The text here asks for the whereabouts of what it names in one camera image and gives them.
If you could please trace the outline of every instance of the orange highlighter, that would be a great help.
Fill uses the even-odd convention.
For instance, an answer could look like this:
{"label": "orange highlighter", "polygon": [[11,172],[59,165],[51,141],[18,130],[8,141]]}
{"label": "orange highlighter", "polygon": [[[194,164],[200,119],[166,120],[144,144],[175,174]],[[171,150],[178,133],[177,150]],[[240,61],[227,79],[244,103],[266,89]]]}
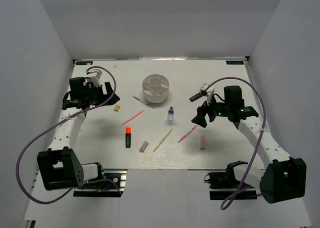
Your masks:
{"label": "orange highlighter", "polygon": [[125,147],[131,147],[131,127],[125,128]]}

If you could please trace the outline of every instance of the yellow pencil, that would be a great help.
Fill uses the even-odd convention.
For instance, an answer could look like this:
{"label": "yellow pencil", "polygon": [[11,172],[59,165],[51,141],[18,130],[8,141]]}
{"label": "yellow pencil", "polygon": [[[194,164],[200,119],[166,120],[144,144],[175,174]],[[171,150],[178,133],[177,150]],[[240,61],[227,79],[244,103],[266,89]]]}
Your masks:
{"label": "yellow pencil", "polygon": [[164,142],[164,140],[170,135],[170,133],[173,131],[173,129],[169,130],[169,132],[162,138],[162,140],[159,142],[159,144],[156,145],[154,148],[154,152],[159,148],[159,146]]}

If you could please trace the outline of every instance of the pen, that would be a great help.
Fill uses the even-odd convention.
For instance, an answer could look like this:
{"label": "pen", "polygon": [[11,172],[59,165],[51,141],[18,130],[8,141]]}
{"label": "pen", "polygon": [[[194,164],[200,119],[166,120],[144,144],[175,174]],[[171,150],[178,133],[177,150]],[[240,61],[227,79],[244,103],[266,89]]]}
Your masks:
{"label": "pen", "polygon": [[192,131],[194,131],[196,128],[197,128],[197,124],[194,126],[194,127],[192,127],[192,129],[191,130],[189,130],[188,132],[187,132],[187,134],[185,134],[184,136],[182,136],[182,138],[180,139],[180,140],[178,140],[178,144],[181,142],[181,141],[183,141]]}
{"label": "pen", "polygon": [[121,126],[123,126],[124,124],[127,124],[129,121],[133,120],[134,118],[136,118],[138,115],[142,114],[145,110],[141,110],[139,112],[137,112],[134,116],[132,116],[131,118],[127,119],[125,122],[122,123]]}
{"label": "pen", "polygon": [[152,108],[152,109],[155,109],[155,108],[152,107],[150,104],[148,104],[147,102],[141,100],[140,98],[138,98],[138,97],[136,97],[136,96],[133,96],[133,95],[132,95],[132,97],[133,97],[134,99],[137,99],[137,100],[140,101],[141,103],[147,105],[148,107],[150,107],[150,108]]}
{"label": "pen", "polygon": [[162,138],[162,140],[159,142],[159,144],[156,145],[154,148],[154,152],[159,148],[159,146],[164,142],[164,140],[170,135],[170,133],[173,131],[173,129],[169,130],[169,132]]}

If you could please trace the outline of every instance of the white round container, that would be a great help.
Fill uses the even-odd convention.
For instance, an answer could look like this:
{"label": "white round container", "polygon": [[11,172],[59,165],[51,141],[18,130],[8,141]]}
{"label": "white round container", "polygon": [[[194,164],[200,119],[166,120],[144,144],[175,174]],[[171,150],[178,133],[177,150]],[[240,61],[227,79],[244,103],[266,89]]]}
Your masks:
{"label": "white round container", "polygon": [[169,81],[160,74],[151,74],[143,80],[142,92],[150,103],[161,103],[169,95]]}

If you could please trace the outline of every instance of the gray eraser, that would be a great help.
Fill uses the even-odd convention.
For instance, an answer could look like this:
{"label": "gray eraser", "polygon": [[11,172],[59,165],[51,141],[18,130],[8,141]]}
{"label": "gray eraser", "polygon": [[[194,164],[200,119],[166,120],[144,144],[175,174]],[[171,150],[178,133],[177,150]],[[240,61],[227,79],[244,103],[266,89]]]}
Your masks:
{"label": "gray eraser", "polygon": [[148,146],[148,144],[149,144],[149,143],[145,141],[145,142],[142,144],[142,146],[141,146],[141,148],[140,148],[139,151],[143,153],[143,152],[145,151],[146,147]]}

